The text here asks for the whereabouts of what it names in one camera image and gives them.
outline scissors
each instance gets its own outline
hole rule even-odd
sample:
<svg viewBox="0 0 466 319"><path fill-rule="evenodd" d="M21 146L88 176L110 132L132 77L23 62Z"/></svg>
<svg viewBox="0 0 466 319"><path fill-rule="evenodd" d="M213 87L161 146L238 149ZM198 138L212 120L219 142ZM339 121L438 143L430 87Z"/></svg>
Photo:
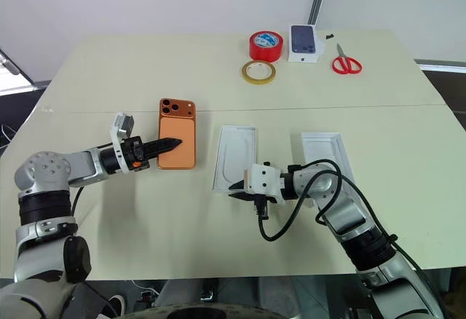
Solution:
<svg viewBox="0 0 466 319"><path fill-rule="evenodd" d="M338 50L339 56L335 58L332 62L332 69L338 74L359 74L363 70L363 66L356 59L347 57L343 50L341 49L340 44L336 44L336 49Z"/></svg>

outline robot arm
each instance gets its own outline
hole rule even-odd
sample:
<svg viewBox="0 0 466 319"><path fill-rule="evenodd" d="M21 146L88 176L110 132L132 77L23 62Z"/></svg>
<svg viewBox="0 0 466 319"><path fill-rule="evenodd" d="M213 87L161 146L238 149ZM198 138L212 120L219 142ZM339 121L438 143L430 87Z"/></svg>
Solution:
<svg viewBox="0 0 466 319"><path fill-rule="evenodd" d="M15 283L0 290L2 318L59 318L77 283L91 270L89 248L75 235L69 187L149 167L149 160L181 143L130 137L133 117L118 113L112 143L73 154L49 151L29 157L15 174L21 227L16 230Z"/></svg>
<svg viewBox="0 0 466 319"><path fill-rule="evenodd" d="M315 201L320 211L325 211L322 214L325 225L356 266L364 286L371 290L371 297L383 318L402 318L413 312L443 318L432 292L393 248L390 237L378 227L361 201L340 191L334 203L328 206L338 190L336 171L325 163L305 168L291 165L288 171L281 173L269 165L255 164L246 171L244 181L230 187L231 190L243 190L231 196L254 201L261 233L266 240L275 240L266 236L262 228L262 221L268 219L267 201L283 204L285 200L305 194ZM313 178L314 183L305 191Z"/></svg>

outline red scissors handle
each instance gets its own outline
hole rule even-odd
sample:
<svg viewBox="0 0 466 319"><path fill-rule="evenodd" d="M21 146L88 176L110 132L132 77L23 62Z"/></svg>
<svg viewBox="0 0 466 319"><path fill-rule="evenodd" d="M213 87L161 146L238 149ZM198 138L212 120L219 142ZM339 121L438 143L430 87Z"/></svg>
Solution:
<svg viewBox="0 0 466 319"><path fill-rule="evenodd" d="M337 57L332 62L332 69L338 74L358 74L363 70L363 66L354 58Z"/></svg>

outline yellow tape roll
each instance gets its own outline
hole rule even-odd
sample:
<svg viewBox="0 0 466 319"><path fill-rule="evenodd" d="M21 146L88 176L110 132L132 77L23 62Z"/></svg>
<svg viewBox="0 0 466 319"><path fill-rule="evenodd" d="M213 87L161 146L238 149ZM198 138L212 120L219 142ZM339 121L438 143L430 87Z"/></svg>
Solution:
<svg viewBox="0 0 466 319"><path fill-rule="evenodd" d="M264 60L252 60L242 67L241 74L251 84L268 84L275 78L275 67Z"/></svg>

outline orange phone case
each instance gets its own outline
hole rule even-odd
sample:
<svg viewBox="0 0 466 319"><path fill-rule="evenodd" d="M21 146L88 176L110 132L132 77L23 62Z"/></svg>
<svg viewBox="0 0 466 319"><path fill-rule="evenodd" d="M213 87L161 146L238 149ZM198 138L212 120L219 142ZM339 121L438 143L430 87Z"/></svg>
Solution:
<svg viewBox="0 0 466 319"><path fill-rule="evenodd" d="M163 98L159 107L159 138L183 142L157 158L162 169L191 169L196 165L196 106L191 101Z"/></svg>

